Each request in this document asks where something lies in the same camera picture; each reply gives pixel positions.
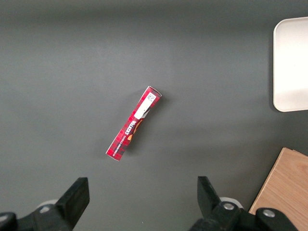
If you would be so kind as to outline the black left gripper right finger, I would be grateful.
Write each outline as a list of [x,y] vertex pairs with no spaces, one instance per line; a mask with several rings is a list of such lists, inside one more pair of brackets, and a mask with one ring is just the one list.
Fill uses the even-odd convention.
[[230,199],[222,201],[208,177],[197,179],[197,201],[202,218],[197,220],[191,231],[256,231],[255,217]]

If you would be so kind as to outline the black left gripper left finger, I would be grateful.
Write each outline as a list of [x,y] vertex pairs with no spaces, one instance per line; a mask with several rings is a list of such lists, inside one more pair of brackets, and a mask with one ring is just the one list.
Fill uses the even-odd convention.
[[78,178],[54,204],[17,220],[18,231],[72,231],[90,202],[88,178]]

